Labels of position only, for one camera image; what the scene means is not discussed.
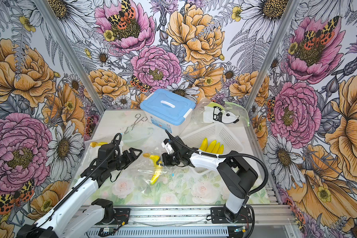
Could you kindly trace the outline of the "panda zip-top bag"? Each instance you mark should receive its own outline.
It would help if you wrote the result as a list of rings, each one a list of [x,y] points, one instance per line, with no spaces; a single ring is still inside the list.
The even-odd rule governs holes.
[[[247,110],[235,103],[204,101],[197,105],[193,118],[199,125],[222,123],[228,127],[249,127],[250,119]]]

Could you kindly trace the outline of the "banana with white wrap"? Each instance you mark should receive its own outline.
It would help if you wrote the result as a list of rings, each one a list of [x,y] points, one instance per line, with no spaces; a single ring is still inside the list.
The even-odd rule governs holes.
[[[97,141],[86,141],[84,143],[86,148],[95,148],[102,145],[108,144],[107,142],[97,142]]]

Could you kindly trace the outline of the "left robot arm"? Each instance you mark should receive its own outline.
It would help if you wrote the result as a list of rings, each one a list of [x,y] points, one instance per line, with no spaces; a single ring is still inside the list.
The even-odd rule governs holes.
[[[19,238],[80,238],[98,223],[111,223],[115,219],[113,202],[96,199],[77,218],[74,215],[83,203],[112,176],[113,171],[123,171],[142,155],[142,150],[122,150],[122,135],[100,146],[98,156],[81,174],[72,189],[43,217],[32,225],[23,226]]]

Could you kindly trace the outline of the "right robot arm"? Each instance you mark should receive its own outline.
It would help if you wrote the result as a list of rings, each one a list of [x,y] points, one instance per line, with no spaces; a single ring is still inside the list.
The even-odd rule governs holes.
[[[168,138],[162,143],[166,150],[161,157],[162,165],[199,167],[218,172],[230,191],[229,198],[224,205],[224,216],[230,223],[235,223],[242,209],[247,208],[251,195],[265,188],[268,183],[268,168],[261,159],[255,156],[236,151],[228,154],[203,152],[197,148],[188,147],[179,136],[173,136],[167,130],[165,133]],[[258,173],[246,161],[246,158],[254,160],[264,171],[263,181],[255,189],[252,187],[258,179]]]

